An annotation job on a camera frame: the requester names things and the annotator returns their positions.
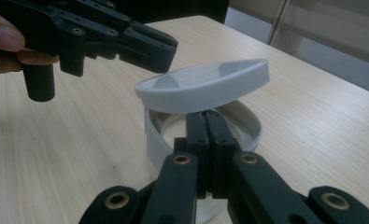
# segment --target white curved part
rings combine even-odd
[[[231,132],[242,150],[253,151],[260,142],[262,125],[258,118],[238,101],[215,108],[227,121]],[[167,114],[146,108],[145,122],[147,133],[147,152],[152,163],[161,170],[163,161],[173,149],[163,138],[171,127],[183,122],[185,115]],[[204,223],[215,216],[226,205],[224,200],[198,200],[196,223]]]
[[[146,108],[171,114],[225,105],[269,81],[267,61],[241,60],[196,65],[135,85]]]

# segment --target wooden table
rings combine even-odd
[[[368,91],[204,17],[151,26],[179,42],[172,70],[268,60],[271,81],[240,99],[263,123],[256,151],[300,193],[328,185],[369,207]],[[104,189],[158,175],[134,91],[155,74],[118,59],[86,60],[81,78],[55,71],[48,103],[27,97],[21,74],[0,75],[0,223],[77,223]]]

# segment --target human hand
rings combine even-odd
[[[0,17],[0,73],[19,72],[21,63],[51,64],[59,61],[59,57],[26,49],[25,39],[21,32],[9,21]]]

